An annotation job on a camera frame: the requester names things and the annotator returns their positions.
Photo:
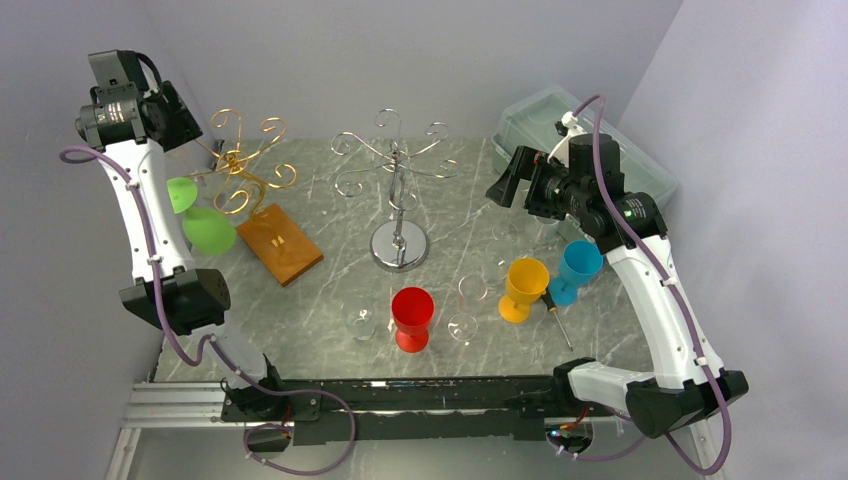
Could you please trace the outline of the clear wine glass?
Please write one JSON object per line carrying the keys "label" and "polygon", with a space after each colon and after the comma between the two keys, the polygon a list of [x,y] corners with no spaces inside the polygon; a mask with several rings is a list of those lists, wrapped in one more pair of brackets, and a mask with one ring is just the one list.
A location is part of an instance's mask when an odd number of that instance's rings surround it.
{"label": "clear wine glass", "polygon": [[532,216],[527,227],[530,252],[537,254],[554,250],[559,239],[558,225],[556,219]]}
{"label": "clear wine glass", "polygon": [[492,235],[495,240],[519,244],[521,241],[520,231],[512,222],[499,222],[492,227]]}
{"label": "clear wine glass", "polygon": [[515,259],[514,245],[505,240],[493,240],[483,250],[482,277],[491,286],[506,279],[509,267]]}

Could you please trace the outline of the orange plastic wine glass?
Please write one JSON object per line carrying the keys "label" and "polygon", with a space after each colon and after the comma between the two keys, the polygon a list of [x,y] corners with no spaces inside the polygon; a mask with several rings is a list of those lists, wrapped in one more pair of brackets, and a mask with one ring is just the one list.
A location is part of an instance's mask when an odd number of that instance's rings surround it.
{"label": "orange plastic wine glass", "polygon": [[550,282],[547,267],[538,259],[523,257],[509,267],[505,280],[505,295],[498,302],[498,312],[510,323],[526,321],[532,304],[539,300]]}

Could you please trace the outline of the blue plastic wine glass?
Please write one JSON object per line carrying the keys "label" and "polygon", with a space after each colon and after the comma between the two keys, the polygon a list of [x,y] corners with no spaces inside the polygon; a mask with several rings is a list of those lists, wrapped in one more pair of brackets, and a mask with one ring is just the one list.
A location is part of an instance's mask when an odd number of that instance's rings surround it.
{"label": "blue plastic wine glass", "polygon": [[603,255],[594,243],[576,240],[567,244],[557,273],[548,286],[553,303],[556,306],[572,305],[577,300],[578,288],[589,283],[603,263]]}

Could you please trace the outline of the red plastic wine glass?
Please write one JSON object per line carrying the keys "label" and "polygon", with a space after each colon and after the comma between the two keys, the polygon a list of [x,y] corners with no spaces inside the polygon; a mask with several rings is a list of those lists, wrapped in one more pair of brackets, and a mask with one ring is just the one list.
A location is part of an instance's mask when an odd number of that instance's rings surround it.
{"label": "red plastic wine glass", "polygon": [[435,312],[430,293],[417,286],[405,287],[394,295],[390,308],[398,347],[407,353],[423,350],[429,341],[429,327]]}

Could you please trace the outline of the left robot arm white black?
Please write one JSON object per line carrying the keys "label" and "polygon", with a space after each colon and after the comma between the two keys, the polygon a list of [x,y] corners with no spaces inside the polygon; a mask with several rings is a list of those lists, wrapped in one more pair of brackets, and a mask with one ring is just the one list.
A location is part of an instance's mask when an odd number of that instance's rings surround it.
{"label": "left robot arm white black", "polygon": [[210,347],[227,393],[264,420],[279,417],[287,392],[273,365],[227,320],[231,302],[220,271],[197,268],[166,186],[167,152],[202,130],[172,83],[132,50],[91,53],[96,84],[75,127],[83,142],[60,151],[68,164],[95,161],[111,181],[131,247],[132,286],[124,308],[159,328],[175,353],[198,366]]}

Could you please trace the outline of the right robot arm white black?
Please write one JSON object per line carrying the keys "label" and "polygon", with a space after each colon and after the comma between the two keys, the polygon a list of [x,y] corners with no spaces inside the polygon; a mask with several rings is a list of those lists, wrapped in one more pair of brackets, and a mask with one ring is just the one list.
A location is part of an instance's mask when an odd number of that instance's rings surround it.
{"label": "right robot arm white black", "polygon": [[531,215],[572,216],[613,268],[643,330],[653,369],[634,372],[591,358],[554,371],[551,401],[574,415],[588,403],[626,413],[649,438],[724,415],[748,392],[741,371],[728,370],[703,333],[674,272],[667,227],[654,199],[630,192],[621,149],[608,134],[581,134],[566,141],[568,158],[549,157],[529,146],[516,148],[486,196],[513,203],[520,181],[529,183],[524,207]]}

